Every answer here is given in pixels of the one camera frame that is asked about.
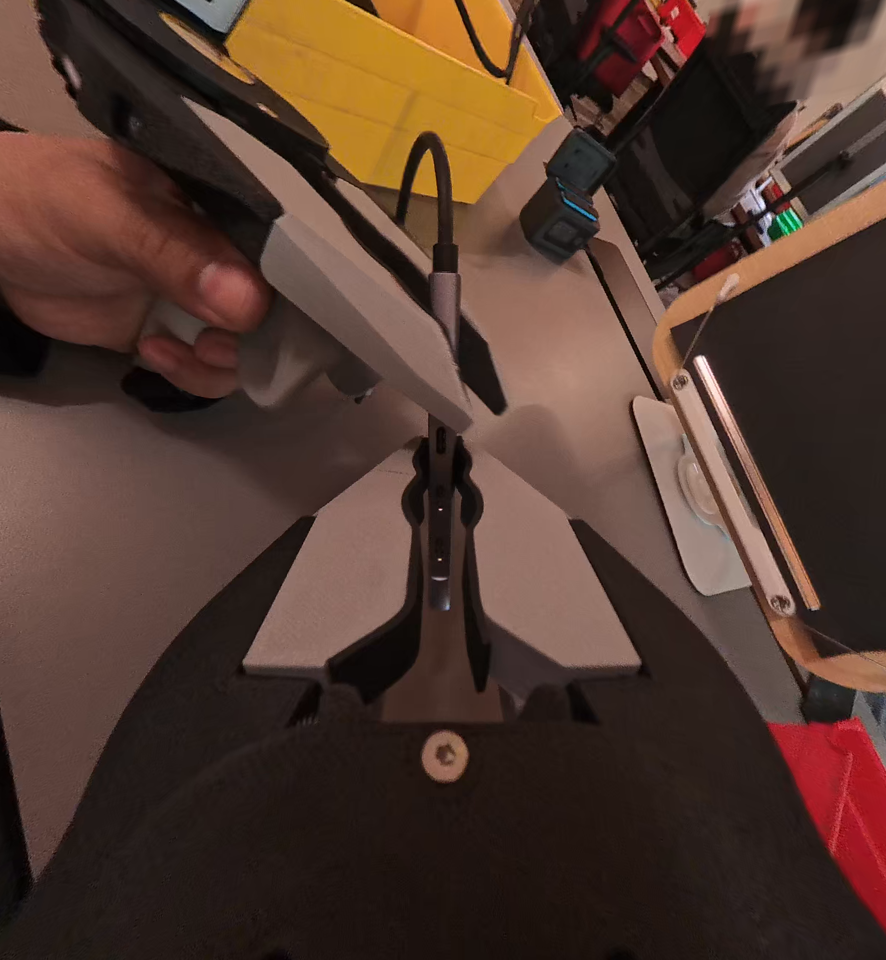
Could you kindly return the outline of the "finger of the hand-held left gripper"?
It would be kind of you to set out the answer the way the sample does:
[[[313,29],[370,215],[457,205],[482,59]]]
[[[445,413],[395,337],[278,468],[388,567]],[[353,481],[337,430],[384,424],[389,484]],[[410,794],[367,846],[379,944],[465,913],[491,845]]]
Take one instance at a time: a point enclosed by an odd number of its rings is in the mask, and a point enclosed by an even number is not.
[[[329,183],[329,204],[365,252],[389,272],[413,303],[428,313],[431,255],[362,186],[335,177]],[[456,348],[460,378],[492,414],[501,416],[508,403],[489,343],[474,322],[464,297],[460,306]]]
[[[287,160],[216,112],[184,103],[281,206],[258,260],[268,284],[387,385],[446,426],[467,429],[472,404],[437,321]]]

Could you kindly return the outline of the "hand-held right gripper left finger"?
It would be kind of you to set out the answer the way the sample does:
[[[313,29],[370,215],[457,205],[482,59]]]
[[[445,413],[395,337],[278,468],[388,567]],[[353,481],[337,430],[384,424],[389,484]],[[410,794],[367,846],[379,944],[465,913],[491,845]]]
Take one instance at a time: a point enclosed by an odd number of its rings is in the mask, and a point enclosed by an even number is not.
[[[420,651],[424,439],[311,518],[242,663],[247,675],[353,688],[378,701]]]

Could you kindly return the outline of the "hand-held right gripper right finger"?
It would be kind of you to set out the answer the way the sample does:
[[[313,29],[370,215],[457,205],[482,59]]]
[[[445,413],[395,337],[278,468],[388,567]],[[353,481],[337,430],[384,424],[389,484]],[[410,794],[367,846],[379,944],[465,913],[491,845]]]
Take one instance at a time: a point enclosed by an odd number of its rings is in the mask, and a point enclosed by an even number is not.
[[[573,521],[494,456],[463,441],[453,479],[464,531],[473,687],[507,694],[632,676],[642,661]]]

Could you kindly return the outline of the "grey usb hub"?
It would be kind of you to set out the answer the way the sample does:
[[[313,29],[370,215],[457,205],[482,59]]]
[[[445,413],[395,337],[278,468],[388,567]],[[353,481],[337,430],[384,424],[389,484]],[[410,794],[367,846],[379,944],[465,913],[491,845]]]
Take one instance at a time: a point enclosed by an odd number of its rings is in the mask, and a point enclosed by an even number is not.
[[[451,609],[453,501],[458,435],[436,416],[427,416],[425,438],[413,458],[415,491],[410,495],[413,509],[421,504],[421,525],[425,527],[425,603],[439,613]]]

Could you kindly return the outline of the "yellow plastic bin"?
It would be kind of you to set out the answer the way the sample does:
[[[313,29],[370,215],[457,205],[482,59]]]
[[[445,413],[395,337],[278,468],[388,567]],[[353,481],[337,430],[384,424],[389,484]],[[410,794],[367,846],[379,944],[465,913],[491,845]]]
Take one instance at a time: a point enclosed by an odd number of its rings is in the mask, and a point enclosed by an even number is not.
[[[492,76],[451,1],[249,2],[229,55],[328,140],[358,181],[397,189],[412,144],[432,131],[448,157],[453,198],[471,205],[560,105],[522,46],[512,78]]]

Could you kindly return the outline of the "red plastic bin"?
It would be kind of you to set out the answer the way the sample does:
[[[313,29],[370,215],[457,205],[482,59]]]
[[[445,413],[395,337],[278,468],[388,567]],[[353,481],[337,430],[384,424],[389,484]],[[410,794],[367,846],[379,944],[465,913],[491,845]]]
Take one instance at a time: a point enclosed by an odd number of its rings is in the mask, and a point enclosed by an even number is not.
[[[886,769],[863,722],[769,724],[809,815],[886,932]]]

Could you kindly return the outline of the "person's left hand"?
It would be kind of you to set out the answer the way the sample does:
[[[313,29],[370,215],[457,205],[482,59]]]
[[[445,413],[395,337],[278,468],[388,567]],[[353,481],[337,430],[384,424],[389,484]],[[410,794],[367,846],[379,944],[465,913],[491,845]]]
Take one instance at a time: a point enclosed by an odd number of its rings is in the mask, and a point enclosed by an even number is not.
[[[259,271],[171,179],[106,140],[0,131],[0,294],[55,341],[140,358],[204,399],[237,389]]]

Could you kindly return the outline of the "black charging case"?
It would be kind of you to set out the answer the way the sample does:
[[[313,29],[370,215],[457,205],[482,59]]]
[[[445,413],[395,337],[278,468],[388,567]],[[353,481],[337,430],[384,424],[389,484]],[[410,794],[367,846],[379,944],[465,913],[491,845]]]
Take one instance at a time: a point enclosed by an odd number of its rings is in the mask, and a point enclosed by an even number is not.
[[[545,163],[544,182],[521,209],[526,241],[555,263],[584,250],[600,229],[593,198],[616,166],[616,156],[597,135],[574,128]]]

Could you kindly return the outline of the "red storage crate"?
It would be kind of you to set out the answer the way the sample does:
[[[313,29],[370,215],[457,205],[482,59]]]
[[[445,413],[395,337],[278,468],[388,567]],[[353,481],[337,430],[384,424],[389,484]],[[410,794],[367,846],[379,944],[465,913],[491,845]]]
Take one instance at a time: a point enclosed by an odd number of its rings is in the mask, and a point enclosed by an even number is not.
[[[593,99],[618,97],[665,42],[684,64],[707,29],[692,2],[593,2],[577,26],[574,90]]]

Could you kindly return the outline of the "black wood-edged desk divider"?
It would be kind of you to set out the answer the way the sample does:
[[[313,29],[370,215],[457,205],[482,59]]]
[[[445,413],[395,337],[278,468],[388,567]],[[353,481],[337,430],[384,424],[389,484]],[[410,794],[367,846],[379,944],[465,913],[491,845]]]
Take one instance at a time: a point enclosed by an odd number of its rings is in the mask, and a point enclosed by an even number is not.
[[[653,358],[706,354],[822,600],[778,617],[811,675],[886,692],[886,180],[682,294]]]

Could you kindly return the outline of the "black flight case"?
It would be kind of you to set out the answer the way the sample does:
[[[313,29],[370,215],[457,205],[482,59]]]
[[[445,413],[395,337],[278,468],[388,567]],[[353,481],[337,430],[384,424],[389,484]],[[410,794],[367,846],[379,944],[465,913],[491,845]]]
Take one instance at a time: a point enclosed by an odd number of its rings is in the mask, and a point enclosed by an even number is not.
[[[886,179],[886,75],[788,150],[772,172],[806,223]]]

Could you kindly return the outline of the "white divider base plate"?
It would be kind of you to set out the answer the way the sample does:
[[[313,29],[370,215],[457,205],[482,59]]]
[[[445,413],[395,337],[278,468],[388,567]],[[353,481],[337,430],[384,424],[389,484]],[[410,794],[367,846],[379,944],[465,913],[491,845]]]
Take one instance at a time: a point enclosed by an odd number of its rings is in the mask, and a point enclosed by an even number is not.
[[[639,395],[631,411],[689,582],[704,596],[748,589],[750,576],[675,409]]]

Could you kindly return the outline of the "silver divider bracket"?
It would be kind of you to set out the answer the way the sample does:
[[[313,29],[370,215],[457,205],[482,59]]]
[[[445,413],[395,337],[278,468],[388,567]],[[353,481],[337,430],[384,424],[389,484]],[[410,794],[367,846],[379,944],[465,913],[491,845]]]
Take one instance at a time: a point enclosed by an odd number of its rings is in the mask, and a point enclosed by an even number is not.
[[[763,607],[779,618],[820,611],[821,597],[709,357],[689,357],[669,387],[723,528]]]

